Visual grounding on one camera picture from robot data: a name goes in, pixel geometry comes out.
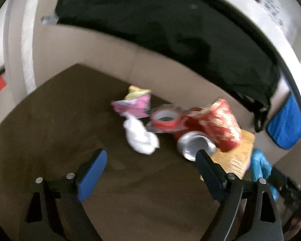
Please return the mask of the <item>white tissue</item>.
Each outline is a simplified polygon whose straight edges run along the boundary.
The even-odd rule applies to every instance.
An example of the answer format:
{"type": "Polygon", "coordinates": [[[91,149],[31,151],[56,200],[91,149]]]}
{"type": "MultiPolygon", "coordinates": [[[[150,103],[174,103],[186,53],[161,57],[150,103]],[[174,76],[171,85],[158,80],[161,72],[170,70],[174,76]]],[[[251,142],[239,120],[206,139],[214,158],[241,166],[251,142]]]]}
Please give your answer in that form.
{"type": "Polygon", "coordinates": [[[141,154],[151,155],[160,148],[158,137],[146,130],[143,123],[134,115],[125,112],[126,118],[123,123],[128,144],[131,148],[141,154]]]}

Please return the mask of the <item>pink yellow chip bag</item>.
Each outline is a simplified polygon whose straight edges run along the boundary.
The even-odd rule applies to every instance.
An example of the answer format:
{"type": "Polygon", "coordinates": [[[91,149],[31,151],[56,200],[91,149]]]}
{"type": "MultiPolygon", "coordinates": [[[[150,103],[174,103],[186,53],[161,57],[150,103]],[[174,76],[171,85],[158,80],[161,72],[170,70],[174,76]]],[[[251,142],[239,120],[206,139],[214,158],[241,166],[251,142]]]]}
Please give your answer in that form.
{"type": "Polygon", "coordinates": [[[137,86],[131,85],[128,88],[128,94],[123,100],[112,101],[111,106],[119,115],[129,113],[139,119],[149,117],[149,110],[151,107],[150,89],[141,89],[137,86]]]}

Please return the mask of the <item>blue trash bag liner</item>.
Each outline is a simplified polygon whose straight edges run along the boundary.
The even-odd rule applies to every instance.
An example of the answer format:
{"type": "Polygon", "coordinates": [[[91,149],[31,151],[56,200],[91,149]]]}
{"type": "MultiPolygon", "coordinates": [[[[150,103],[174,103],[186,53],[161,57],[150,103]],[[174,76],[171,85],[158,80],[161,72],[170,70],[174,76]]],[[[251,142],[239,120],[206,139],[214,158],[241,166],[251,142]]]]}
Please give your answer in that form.
{"type": "Polygon", "coordinates": [[[271,175],[272,165],[260,149],[253,149],[251,154],[251,179],[257,182],[260,178],[268,180],[271,175]]]}

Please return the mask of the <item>yellow printed carton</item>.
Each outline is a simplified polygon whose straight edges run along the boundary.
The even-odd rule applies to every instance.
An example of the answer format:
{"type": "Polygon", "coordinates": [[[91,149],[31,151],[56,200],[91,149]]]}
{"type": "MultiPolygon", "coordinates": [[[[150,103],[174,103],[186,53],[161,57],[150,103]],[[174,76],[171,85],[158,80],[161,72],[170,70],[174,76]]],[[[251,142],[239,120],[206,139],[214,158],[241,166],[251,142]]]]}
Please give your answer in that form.
{"type": "Polygon", "coordinates": [[[219,164],[226,173],[234,173],[242,179],[250,167],[255,136],[238,127],[208,127],[206,136],[216,145],[210,155],[214,163],[219,164]]]}

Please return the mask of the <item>crushed red soda can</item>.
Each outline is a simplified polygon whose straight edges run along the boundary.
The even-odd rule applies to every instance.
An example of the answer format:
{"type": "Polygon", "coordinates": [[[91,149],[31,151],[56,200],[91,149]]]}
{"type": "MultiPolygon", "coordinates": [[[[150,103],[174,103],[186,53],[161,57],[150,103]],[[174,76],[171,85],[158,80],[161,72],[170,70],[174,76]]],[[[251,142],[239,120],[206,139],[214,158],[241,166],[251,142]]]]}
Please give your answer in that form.
{"type": "Polygon", "coordinates": [[[191,108],[182,119],[183,129],[173,134],[177,140],[178,152],[191,162],[195,162],[199,150],[205,150],[209,156],[216,151],[215,144],[207,137],[199,123],[204,111],[201,107],[191,108]]]}

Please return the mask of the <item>blue hanging towel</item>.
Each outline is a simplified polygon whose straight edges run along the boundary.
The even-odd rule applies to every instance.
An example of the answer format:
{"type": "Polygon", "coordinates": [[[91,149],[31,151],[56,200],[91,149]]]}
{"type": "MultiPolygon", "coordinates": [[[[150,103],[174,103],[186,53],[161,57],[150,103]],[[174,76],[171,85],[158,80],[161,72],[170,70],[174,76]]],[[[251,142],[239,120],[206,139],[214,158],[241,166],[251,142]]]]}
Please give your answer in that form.
{"type": "Polygon", "coordinates": [[[301,139],[301,113],[292,93],[268,122],[266,132],[281,149],[291,149],[301,139]]]}

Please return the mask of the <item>red patterned snack bag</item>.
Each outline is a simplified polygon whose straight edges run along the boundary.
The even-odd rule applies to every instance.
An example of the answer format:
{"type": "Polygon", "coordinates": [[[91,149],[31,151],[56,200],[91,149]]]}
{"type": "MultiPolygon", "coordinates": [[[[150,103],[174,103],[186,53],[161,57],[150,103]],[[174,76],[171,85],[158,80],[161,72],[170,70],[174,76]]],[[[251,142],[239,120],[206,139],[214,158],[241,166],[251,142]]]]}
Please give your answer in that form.
{"type": "Polygon", "coordinates": [[[241,129],[228,102],[219,98],[199,113],[199,124],[221,152],[229,152],[240,145],[241,129]]]}

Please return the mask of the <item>red tape roll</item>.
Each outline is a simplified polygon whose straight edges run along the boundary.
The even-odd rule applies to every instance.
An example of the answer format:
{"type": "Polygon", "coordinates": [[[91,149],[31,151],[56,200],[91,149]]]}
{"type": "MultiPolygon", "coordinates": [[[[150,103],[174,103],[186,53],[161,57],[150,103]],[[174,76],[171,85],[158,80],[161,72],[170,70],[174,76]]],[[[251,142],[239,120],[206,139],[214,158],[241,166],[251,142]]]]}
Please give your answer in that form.
{"type": "Polygon", "coordinates": [[[154,108],[150,112],[146,128],[154,133],[175,133],[182,131],[186,111],[176,106],[154,108]]]}

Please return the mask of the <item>black cloth bag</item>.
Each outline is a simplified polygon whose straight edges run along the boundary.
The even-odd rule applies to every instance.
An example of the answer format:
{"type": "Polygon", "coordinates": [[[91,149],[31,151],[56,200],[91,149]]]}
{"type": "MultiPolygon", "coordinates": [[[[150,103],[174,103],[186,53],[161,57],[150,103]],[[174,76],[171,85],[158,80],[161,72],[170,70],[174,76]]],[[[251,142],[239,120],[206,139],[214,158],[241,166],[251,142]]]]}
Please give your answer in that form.
{"type": "Polygon", "coordinates": [[[254,115],[260,132],[280,72],[257,29],[222,0],[58,0],[59,23],[136,43],[214,83],[254,115]]]}

